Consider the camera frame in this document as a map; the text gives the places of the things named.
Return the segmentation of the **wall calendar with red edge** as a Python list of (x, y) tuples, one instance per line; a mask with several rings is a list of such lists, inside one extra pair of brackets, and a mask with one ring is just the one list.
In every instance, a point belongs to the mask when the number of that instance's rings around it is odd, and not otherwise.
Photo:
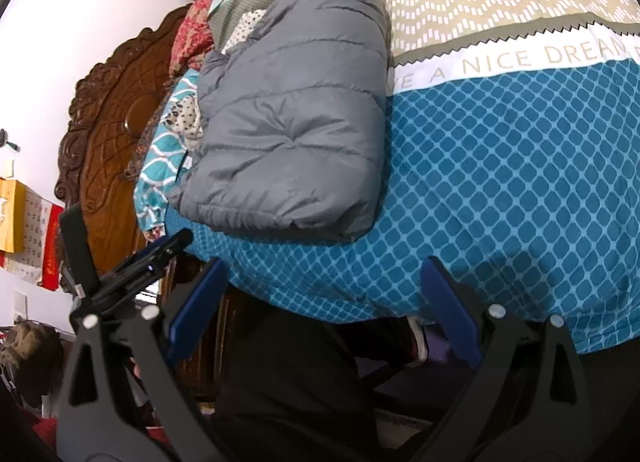
[(55, 240), (63, 208), (26, 189), (23, 217), (23, 248), (1, 252), (1, 267), (16, 278), (41, 289), (60, 286), (60, 261)]

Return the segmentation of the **carved brown wooden headboard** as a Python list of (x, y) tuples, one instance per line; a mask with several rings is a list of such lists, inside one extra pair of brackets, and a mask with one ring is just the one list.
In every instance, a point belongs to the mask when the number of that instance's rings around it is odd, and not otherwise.
[(188, 9), (168, 13), (160, 26), (119, 44), (76, 84), (70, 122), (58, 149), (54, 194), (79, 204), (99, 274), (141, 249), (134, 214), (134, 181), (126, 170), (149, 118), (170, 91), (172, 42)]

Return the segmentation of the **teal white patterned pillow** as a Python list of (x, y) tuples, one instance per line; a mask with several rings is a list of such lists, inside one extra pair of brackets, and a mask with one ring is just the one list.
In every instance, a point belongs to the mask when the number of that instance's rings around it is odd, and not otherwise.
[(167, 194), (180, 171), (190, 169), (189, 153), (203, 137), (196, 92), (199, 76), (197, 70), (189, 69), (169, 93), (134, 186), (134, 211), (148, 242), (165, 234)]

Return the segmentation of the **yellow box on wall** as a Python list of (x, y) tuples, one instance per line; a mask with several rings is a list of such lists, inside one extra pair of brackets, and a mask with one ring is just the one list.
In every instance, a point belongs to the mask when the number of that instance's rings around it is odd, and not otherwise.
[(24, 249), (26, 186), (16, 179), (0, 179), (0, 250), (21, 253)]

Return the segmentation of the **grey puffer jacket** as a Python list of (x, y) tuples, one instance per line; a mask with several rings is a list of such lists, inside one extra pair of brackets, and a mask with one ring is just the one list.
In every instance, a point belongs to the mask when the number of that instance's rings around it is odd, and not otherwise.
[(213, 230), (352, 241), (371, 229), (384, 160), (382, 0), (275, 0), (198, 78), (201, 141), (168, 196)]

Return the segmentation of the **multicolour patterned bed quilt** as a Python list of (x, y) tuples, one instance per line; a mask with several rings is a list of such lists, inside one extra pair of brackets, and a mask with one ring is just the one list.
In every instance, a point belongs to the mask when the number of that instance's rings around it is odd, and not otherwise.
[[(272, 0), (214, 0), (226, 43)], [(385, 184), (349, 243), (193, 224), (190, 252), (235, 286), (334, 323), (433, 313), (436, 256), (526, 319), (561, 316), (578, 352), (639, 335), (638, 0), (384, 0), (392, 22)]]

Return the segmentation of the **red floral pillow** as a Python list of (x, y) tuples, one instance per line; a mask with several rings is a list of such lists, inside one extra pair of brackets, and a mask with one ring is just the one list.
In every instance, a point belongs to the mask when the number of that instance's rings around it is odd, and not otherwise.
[(200, 70), (205, 55), (214, 47), (207, 21), (212, 2), (195, 0), (186, 12), (172, 43), (168, 68), (171, 79), (182, 76), (188, 69)]

